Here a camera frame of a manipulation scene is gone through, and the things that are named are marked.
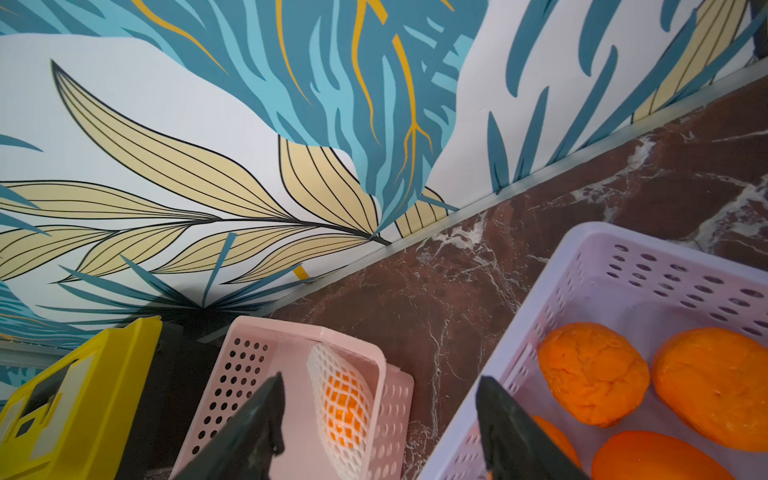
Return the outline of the netted orange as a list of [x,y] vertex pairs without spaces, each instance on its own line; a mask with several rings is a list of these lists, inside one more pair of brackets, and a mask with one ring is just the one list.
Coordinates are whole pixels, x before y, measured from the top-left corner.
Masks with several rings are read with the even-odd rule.
[[650,386],[646,360],[610,328],[592,322],[550,332],[537,351],[557,402],[579,422],[608,428],[634,412]]
[[357,479],[363,471],[373,397],[362,374],[333,349],[316,344],[307,370],[320,441],[341,479]]
[[599,479],[734,479],[717,461],[671,436],[625,431],[611,437],[596,453],[591,478]]
[[735,450],[767,451],[767,348],[730,330],[668,339],[651,369],[656,395],[685,424]]
[[533,420],[538,427],[548,436],[548,438],[579,468],[582,467],[577,452],[571,444],[568,437],[558,429],[553,423],[540,417],[533,416]]

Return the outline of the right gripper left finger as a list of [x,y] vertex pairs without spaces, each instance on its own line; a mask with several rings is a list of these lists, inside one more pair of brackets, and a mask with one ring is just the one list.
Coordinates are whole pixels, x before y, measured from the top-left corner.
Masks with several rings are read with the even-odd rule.
[[273,458],[285,451],[281,430],[285,406],[284,381],[281,374],[276,374],[174,477],[268,480]]

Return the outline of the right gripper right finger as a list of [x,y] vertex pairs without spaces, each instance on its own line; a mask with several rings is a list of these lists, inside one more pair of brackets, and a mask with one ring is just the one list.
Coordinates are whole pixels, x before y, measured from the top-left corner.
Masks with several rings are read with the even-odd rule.
[[494,378],[480,378],[476,409],[486,470],[500,480],[587,480]]

